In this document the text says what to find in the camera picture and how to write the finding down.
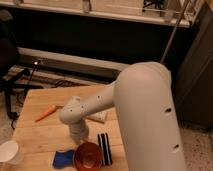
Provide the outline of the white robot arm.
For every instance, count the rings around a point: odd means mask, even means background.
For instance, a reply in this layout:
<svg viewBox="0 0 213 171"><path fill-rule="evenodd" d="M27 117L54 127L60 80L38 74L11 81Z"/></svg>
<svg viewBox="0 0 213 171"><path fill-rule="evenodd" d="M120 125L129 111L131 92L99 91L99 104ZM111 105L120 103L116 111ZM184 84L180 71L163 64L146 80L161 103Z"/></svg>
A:
<svg viewBox="0 0 213 171"><path fill-rule="evenodd" d="M113 107L129 171L187 171L171 91L170 71L158 62L141 62L120 72L97 94L62 108L60 121L70 135L84 139L84 118Z"/></svg>

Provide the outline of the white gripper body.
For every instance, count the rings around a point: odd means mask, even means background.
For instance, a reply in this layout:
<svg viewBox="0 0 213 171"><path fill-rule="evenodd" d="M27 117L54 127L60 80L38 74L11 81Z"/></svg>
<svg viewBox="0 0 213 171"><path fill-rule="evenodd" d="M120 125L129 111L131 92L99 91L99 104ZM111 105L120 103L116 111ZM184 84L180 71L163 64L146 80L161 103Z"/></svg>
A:
<svg viewBox="0 0 213 171"><path fill-rule="evenodd" d="M88 139L89 128L84 120L71 124L69 131L70 137L76 144L80 144Z"/></svg>

